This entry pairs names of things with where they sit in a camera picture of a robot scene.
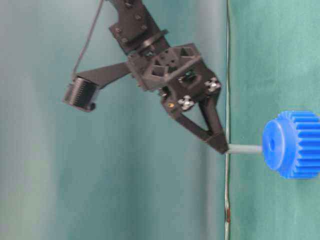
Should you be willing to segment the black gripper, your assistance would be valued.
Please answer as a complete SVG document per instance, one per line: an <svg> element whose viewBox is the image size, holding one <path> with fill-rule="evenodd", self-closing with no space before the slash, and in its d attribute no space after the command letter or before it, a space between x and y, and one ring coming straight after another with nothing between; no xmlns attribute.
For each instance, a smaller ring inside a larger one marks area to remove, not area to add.
<svg viewBox="0 0 320 240"><path fill-rule="evenodd" d="M228 151L216 109L221 83L195 44L168 47L159 53L149 46L127 57L133 77L144 91L160 91L161 103L173 119L220 154ZM184 115L194 106L200 107L207 130Z"/></svg>

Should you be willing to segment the black robot arm wrist link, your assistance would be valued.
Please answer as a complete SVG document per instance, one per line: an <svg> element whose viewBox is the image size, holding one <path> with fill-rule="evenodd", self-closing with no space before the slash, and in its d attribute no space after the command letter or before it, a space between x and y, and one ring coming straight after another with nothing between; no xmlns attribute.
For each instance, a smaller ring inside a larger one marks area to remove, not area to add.
<svg viewBox="0 0 320 240"><path fill-rule="evenodd" d="M118 20L109 27L124 54L155 45L159 53L170 45L165 38L167 30L160 30L141 0L112 0Z"/></svg>

